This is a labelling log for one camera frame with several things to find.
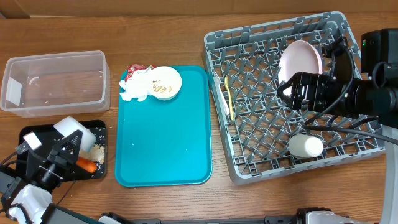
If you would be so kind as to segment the white plastic fork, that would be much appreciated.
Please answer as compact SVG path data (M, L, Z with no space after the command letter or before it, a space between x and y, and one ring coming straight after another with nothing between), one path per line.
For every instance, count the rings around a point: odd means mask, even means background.
M215 83L215 86L216 86L216 90L217 90L218 94L220 95L220 98L221 98L221 101L222 101L221 107L222 107L225 115L230 115L229 106L228 106L228 104L226 102L226 99L224 97L224 94L223 94L223 92L221 90L220 77L218 76L218 74L216 72L212 72L212 74L213 74L213 79L214 79L214 83Z

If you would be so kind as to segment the orange carrot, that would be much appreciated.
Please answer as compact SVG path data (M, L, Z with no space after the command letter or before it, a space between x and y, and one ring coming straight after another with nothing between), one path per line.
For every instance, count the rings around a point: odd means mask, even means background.
M97 166L93 161L82 157L78 158L78 160L76 161L76 165L89 173L95 173L97 170Z

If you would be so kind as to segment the red snack wrapper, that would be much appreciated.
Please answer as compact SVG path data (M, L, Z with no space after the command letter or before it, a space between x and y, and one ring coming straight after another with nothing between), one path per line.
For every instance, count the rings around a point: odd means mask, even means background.
M144 66L144 65L139 65L139 64L133 64L130 65L127 68L127 76L126 79L131 78L134 74L140 74L140 73L147 73L150 70L153 70L155 67L153 65Z

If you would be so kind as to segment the cream bowl with peanuts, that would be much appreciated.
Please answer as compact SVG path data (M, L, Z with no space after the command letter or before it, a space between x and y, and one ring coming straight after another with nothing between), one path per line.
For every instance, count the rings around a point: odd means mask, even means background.
M147 90L158 100L171 100L182 87L182 78L172 67L156 67L146 74Z

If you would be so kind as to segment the white plastic cup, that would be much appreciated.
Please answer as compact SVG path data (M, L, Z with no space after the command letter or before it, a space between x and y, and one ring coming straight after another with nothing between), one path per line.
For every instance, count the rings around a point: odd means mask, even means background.
M298 158L318 157L323 152L323 143L315 136L297 134L289 139L289 152Z

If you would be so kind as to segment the white round plate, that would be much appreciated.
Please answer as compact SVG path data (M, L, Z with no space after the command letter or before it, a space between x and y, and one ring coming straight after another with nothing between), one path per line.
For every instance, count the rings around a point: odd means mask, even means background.
M322 60L316 48L303 40L292 42L284 50L278 72L279 83L289 81L297 72L322 74Z

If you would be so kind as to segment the grey bowl with peanuts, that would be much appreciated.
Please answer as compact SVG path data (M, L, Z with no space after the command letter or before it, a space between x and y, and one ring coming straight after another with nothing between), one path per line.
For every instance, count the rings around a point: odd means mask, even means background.
M81 123L72 117L66 117L57 124L53 126L63 137L67 137L74 131L79 130L82 132L81 146L80 150L85 152L90 152L93 147L96 136L87 128L85 128Z

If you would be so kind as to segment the yellow plastic utensil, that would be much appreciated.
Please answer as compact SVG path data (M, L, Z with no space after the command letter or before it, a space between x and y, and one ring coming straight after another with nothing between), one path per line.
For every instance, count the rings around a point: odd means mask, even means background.
M228 81L229 81L228 75L225 75L225 77L224 77L224 86L225 86L226 91L228 93L229 115L230 115L230 120L234 121L233 103L232 103L231 92L230 92L230 89L229 89Z

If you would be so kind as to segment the white napkin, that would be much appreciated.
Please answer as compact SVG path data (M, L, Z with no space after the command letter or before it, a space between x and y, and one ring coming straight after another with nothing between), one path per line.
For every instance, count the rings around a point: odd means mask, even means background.
M127 80L121 80L119 86L122 88L120 97L124 101L136 98L138 102L144 101L150 95L149 75L151 69L135 71Z

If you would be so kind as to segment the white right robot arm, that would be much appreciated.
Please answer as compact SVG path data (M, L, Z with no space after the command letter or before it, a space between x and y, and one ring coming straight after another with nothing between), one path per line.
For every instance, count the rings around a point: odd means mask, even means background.
M358 134L383 140L386 148L386 183L381 223L397 223L397 29L367 32L361 36L361 71L369 79L355 77L353 51L346 37L322 47L331 59L329 74L299 70L281 83L277 95L288 107L299 110L303 101L316 115L307 120L306 130ZM366 119L348 128L314 126L324 114Z

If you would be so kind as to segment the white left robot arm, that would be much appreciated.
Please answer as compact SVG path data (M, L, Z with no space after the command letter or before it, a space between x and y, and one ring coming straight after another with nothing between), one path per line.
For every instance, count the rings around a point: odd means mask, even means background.
M46 157L35 150L42 143L33 132L24 136L16 153L29 152L42 161L31 177L17 175L4 161L1 162L1 211L18 223L98 223L98 220L68 210L54 203L52 192L69 175L76 182L75 166L81 150L89 150L96 141L94 134L77 129L64 133L54 143Z

